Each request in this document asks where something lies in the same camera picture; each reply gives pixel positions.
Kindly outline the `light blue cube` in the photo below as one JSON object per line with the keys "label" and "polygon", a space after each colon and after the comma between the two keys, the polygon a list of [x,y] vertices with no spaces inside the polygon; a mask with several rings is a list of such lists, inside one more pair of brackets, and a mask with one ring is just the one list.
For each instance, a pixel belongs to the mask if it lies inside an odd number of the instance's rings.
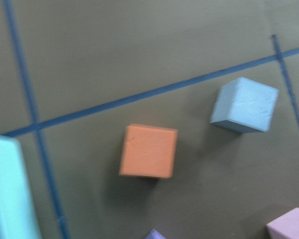
{"label": "light blue cube", "polygon": [[276,88],[237,78],[220,88],[210,123],[238,133],[267,132],[278,96]]}

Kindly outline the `near orange foam cube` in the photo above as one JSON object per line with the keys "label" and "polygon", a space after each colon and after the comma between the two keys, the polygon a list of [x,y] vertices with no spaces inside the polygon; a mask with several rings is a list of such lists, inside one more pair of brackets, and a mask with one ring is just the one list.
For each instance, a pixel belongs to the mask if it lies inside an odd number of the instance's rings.
{"label": "near orange foam cube", "polygon": [[125,129],[119,175],[168,179],[173,175],[178,130],[141,124]]}

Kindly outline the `near purple foam cube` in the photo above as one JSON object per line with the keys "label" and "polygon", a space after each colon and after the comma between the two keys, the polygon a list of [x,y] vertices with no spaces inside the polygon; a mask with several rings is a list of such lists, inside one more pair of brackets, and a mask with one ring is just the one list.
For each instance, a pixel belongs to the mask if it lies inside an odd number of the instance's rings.
{"label": "near purple foam cube", "polygon": [[145,239],[166,239],[160,232],[155,229],[152,229],[149,234],[145,237]]}

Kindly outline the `teal plastic bin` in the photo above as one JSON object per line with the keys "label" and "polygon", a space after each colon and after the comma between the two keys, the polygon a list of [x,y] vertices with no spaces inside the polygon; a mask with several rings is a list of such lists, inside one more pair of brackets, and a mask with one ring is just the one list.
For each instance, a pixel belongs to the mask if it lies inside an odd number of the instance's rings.
{"label": "teal plastic bin", "polygon": [[0,239],[40,239],[19,141],[0,135]]}

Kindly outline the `pink foam cube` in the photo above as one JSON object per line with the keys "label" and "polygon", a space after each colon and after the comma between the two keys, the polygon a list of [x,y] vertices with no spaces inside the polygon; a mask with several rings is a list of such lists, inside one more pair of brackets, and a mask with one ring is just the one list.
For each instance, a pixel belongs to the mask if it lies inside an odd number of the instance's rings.
{"label": "pink foam cube", "polygon": [[299,239],[299,208],[271,221],[266,228],[271,239]]}

